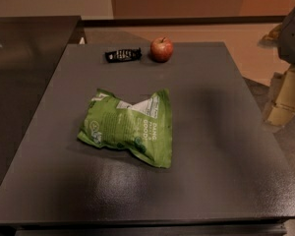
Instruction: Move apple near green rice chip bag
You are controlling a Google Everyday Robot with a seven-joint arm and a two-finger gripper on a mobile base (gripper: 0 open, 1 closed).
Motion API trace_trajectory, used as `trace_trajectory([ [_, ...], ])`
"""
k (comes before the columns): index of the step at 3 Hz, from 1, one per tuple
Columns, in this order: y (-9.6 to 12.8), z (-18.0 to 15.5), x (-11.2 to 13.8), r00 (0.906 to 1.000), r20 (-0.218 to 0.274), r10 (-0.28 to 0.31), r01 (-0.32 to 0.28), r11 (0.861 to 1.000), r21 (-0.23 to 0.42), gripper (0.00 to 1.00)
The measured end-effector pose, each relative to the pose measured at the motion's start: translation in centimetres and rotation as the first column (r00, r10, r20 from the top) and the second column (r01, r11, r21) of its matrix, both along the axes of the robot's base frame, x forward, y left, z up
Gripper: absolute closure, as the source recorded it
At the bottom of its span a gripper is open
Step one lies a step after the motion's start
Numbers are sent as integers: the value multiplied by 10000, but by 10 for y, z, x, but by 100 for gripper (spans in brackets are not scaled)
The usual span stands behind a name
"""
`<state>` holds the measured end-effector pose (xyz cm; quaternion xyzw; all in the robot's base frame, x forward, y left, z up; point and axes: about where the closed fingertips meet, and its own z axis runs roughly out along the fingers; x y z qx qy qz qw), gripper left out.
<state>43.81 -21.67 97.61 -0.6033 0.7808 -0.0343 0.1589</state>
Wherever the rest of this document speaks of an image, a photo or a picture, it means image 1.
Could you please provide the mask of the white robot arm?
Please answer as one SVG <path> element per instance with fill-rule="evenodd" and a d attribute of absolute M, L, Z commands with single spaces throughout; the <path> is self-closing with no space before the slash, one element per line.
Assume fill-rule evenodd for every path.
<path fill-rule="evenodd" d="M 273 74 L 263 115 L 269 125 L 282 127 L 295 116 L 295 7 L 283 20 L 278 56 L 290 67 Z"/>

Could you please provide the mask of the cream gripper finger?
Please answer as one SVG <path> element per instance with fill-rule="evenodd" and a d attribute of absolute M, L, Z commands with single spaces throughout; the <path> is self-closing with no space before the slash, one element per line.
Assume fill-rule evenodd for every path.
<path fill-rule="evenodd" d="M 274 73 L 270 81 L 264 120 L 276 127 L 285 126 L 295 116 L 295 65 L 283 74 Z"/>

